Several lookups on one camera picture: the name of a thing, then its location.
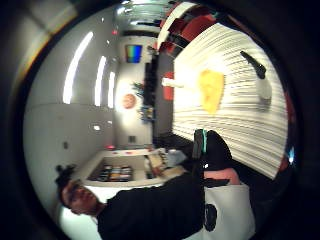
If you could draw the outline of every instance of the man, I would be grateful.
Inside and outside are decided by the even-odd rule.
[[[102,239],[184,239],[200,231],[205,222],[203,185],[217,187],[229,180],[237,182],[236,173],[229,168],[229,148],[216,132],[196,131],[193,155],[201,158],[195,174],[184,173],[160,187],[122,190],[106,203],[101,203],[79,181],[70,180],[73,167],[60,167],[56,180],[59,198],[73,213],[96,217]],[[212,159],[222,165],[226,174],[217,174],[219,167]],[[204,181],[199,163],[205,170]]]

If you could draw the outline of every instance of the white table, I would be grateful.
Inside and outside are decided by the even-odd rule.
[[[240,55],[246,51],[266,69],[272,87],[269,103],[256,92],[253,67]],[[196,79],[211,69],[225,75],[224,93],[215,115],[203,110]],[[282,85],[264,51],[250,37],[215,24],[195,38],[174,60],[175,88],[173,132],[193,140],[195,129],[216,130],[235,160],[273,179],[284,154],[288,120]]]

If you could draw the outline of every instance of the yellow object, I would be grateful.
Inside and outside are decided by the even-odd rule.
[[[210,114],[215,114],[224,89],[224,75],[212,70],[204,70],[198,77],[201,105]]]

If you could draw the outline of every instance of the ceiling light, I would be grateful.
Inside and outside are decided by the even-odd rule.
[[[110,72],[109,89],[108,89],[108,107],[113,108],[113,88],[114,88],[115,73]]]
[[[99,107],[101,105],[101,85],[102,85],[102,76],[103,76],[103,70],[104,66],[106,65],[106,57],[102,56],[99,62],[98,72],[97,72],[97,79],[96,79],[96,85],[94,88],[94,105]]]
[[[94,125],[93,129],[96,130],[96,131],[100,131],[100,126],[99,125]]]
[[[131,25],[137,25],[139,23],[139,21],[131,21],[130,24]]]
[[[84,39],[79,44],[72,60],[68,68],[68,72],[66,75],[66,80],[64,82],[64,88],[63,88],[63,99],[62,101],[66,104],[70,104],[71,98],[72,98],[72,86],[73,86],[73,80],[76,75],[76,71],[78,68],[78,63],[80,61],[80,58],[89,45],[91,39],[93,37],[93,32],[89,32]]]
[[[118,15],[122,14],[122,13],[124,12],[124,10],[125,10],[125,8],[124,8],[124,7],[120,7],[120,8],[118,8],[118,10],[117,10],[117,14],[118,14]]]

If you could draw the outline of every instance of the red chair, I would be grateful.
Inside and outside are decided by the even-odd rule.
[[[200,15],[208,15],[210,14],[210,9],[207,8],[206,6],[196,5],[190,8],[186,14],[190,14],[194,17],[200,16]]]
[[[168,28],[168,31],[173,34],[180,34],[187,25],[187,22],[181,18],[176,18]]]
[[[166,72],[163,77],[174,80],[174,73]],[[174,88],[169,86],[163,86],[162,89],[163,89],[163,98],[165,100],[172,101],[174,98]]]
[[[200,33],[202,33],[207,28],[211,27],[216,23],[216,19],[211,15],[198,16],[192,19],[182,30],[181,36],[188,40],[192,41]]]
[[[173,42],[169,42],[169,41],[165,41],[162,42],[159,48],[159,53],[163,52],[166,53],[167,55],[169,55],[170,57],[177,57],[178,54],[183,50],[183,48],[181,48],[180,46],[178,46],[177,44],[173,43]]]
[[[159,52],[171,53],[175,45],[172,42],[162,42],[159,47]]]

